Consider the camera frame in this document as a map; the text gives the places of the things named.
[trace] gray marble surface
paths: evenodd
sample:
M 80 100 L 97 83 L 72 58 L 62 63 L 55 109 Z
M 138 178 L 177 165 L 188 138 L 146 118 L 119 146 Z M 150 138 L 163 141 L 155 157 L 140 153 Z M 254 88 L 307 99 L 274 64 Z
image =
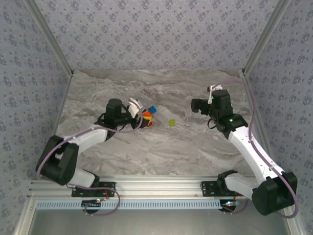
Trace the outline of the gray marble surface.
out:
M 207 175 L 235 169 L 252 171 L 238 150 L 207 116 L 191 112 L 192 98 L 208 98 L 207 86 L 238 78 L 219 70 L 85 70 L 75 71 L 57 129 L 60 136 L 90 127 L 110 98 L 125 104 L 130 97 L 145 108 L 157 108 L 153 126 L 131 134 L 115 134 L 83 152 L 77 165 L 99 175 Z M 249 122 L 245 92 L 240 84 L 225 85 L 234 112 Z M 169 120 L 176 121 L 175 127 Z

